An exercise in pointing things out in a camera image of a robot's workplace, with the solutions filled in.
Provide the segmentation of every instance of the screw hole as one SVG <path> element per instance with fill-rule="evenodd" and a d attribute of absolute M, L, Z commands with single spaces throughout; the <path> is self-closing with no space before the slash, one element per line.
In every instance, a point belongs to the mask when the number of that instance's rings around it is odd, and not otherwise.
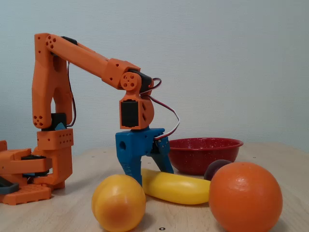
<path fill-rule="evenodd" d="M 126 144 L 124 141 L 121 141 L 120 144 L 119 144 L 120 148 L 125 150 L 126 149 Z"/>

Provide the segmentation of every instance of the table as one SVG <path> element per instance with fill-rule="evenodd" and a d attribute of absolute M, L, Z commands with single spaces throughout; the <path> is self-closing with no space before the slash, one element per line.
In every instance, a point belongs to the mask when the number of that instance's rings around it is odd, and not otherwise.
<path fill-rule="evenodd" d="M 309 154 L 280 143 L 247 143 L 237 161 L 259 164 L 278 180 L 283 212 L 272 232 L 309 229 Z M 158 170 L 149 157 L 142 166 Z M 91 211 L 98 184 L 112 174 L 123 174 L 112 148 L 92 149 L 73 157 L 73 174 L 66 188 L 46 201 L 10 206 L 0 204 L 0 232 L 102 232 Z M 146 214 L 134 232 L 224 232 L 207 204 L 185 206 L 147 197 Z"/>

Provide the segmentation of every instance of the bowl rim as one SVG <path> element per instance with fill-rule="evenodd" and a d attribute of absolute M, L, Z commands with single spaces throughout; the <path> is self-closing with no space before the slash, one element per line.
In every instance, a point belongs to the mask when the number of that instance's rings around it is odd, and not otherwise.
<path fill-rule="evenodd" d="M 170 149 L 174 150 L 174 151 L 214 151 L 214 150 L 224 150 L 224 149 L 227 149 L 227 148 L 230 149 L 230 148 L 240 147 L 244 144 L 243 141 L 238 140 L 238 139 L 220 138 L 220 137 L 182 138 L 182 139 L 173 139 L 173 140 L 170 140 L 170 142 L 177 141 L 177 140 L 185 140 L 185 139 L 225 139 L 225 140 L 237 142 L 238 144 L 232 145 L 232 146 L 213 147 L 213 148 L 180 148 L 180 147 L 171 147 L 169 145 Z"/>

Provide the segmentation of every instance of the speckled bowl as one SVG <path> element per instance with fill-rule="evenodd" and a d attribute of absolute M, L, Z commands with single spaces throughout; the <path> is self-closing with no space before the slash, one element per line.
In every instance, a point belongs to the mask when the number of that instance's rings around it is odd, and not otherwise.
<path fill-rule="evenodd" d="M 216 160 L 234 162 L 243 142 L 227 138 L 187 138 L 170 141 L 169 159 L 179 172 L 204 175 Z"/>

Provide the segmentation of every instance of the toy fruit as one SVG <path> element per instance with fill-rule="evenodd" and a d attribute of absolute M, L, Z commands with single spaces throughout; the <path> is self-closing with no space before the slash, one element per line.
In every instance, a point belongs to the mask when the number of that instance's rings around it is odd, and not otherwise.
<path fill-rule="evenodd" d="M 110 232 L 135 228 L 146 208 L 145 193 L 128 175 L 111 175 L 101 182 L 92 197 L 92 212 L 100 225 Z"/>
<path fill-rule="evenodd" d="M 229 232 L 267 232 L 282 212 L 282 193 L 269 171 L 254 163 L 236 162 L 213 176 L 209 205 Z"/>
<path fill-rule="evenodd" d="M 179 204 L 208 202 L 210 181 L 171 173 L 142 169 L 142 183 L 147 195 Z"/>
<path fill-rule="evenodd" d="M 216 172 L 220 168 L 222 168 L 223 166 L 225 166 L 225 165 L 227 165 L 229 163 L 231 163 L 231 161 L 225 160 L 225 159 L 218 159 L 218 160 L 212 162 L 208 166 L 208 168 L 207 168 L 207 170 L 206 170 L 206 172 L 204 174 L 204 180 L 211 180 L 212 177 L 216 174 Z"/>

